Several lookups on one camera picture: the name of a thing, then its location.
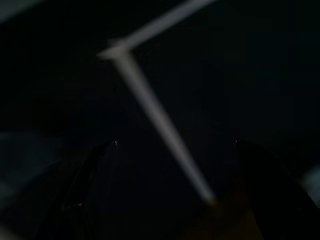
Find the white stick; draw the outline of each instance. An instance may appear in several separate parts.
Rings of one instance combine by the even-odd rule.
[[[165,13],[156,20],[147,24],[146,26],[135,31],[127,38],[123,40],[127,49],[132,50],[137,46],[145,43],[153,37],[161,34],[172,26],[178,24],[182,20],[188,18],[200,9],[208,6],[211,3],[217,2],[218,0],[188,0],[185,3],[177,6],[173,10]],[[102,59],[108,60],[109,50],[99,54]]]
[[[215,199],[215,194],[195,164],[188,148],[148,84],[135,59],[123,44],[120,44],[120,46],[115,47],[113,50],[112,60],[138,103],[153,123],[155,129],[180,164],[180,167],[200,197],[207,203],[212,202]]]

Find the dark background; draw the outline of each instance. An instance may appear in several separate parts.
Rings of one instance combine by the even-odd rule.
[[[107,40],[181,2],[49,0],[0,29],[3,131],[58,139],[68,161],[120,142],[103,237],[174,238],[172,229],[202,207],[112,63],[96,57]],[[296,178],[318,161],[318,9],[308,1],[221,0],[134,50],[218,193],[237,171],[235,139],[277,153]],[[31,238],[36,222],[17,231]]]

